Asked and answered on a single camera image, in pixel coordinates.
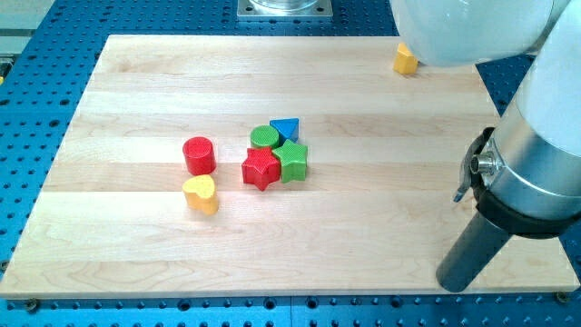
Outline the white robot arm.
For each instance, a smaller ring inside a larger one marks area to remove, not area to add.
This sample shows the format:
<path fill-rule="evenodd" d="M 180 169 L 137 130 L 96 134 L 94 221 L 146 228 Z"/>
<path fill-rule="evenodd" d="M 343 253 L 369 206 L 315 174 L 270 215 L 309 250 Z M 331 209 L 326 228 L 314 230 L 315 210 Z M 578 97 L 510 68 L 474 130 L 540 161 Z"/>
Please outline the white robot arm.
<path fill-rule="evenodd" d="M 535 60 L 472 164 L 478 210 L 508 233 L 555 237 L 580 217 L 580 4 L 395 1 L 399 34 L 421 63 Z"/>

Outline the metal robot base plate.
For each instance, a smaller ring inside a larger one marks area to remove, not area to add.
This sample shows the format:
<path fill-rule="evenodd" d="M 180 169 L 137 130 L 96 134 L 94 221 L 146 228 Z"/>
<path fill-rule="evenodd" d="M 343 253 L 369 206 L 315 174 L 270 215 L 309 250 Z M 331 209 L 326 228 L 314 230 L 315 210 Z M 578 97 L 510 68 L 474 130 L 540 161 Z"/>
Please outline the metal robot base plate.
<path fill-rule="evenodd" d="M 239 18 L 331 17 L 330 0 L 238 0 Z"/>

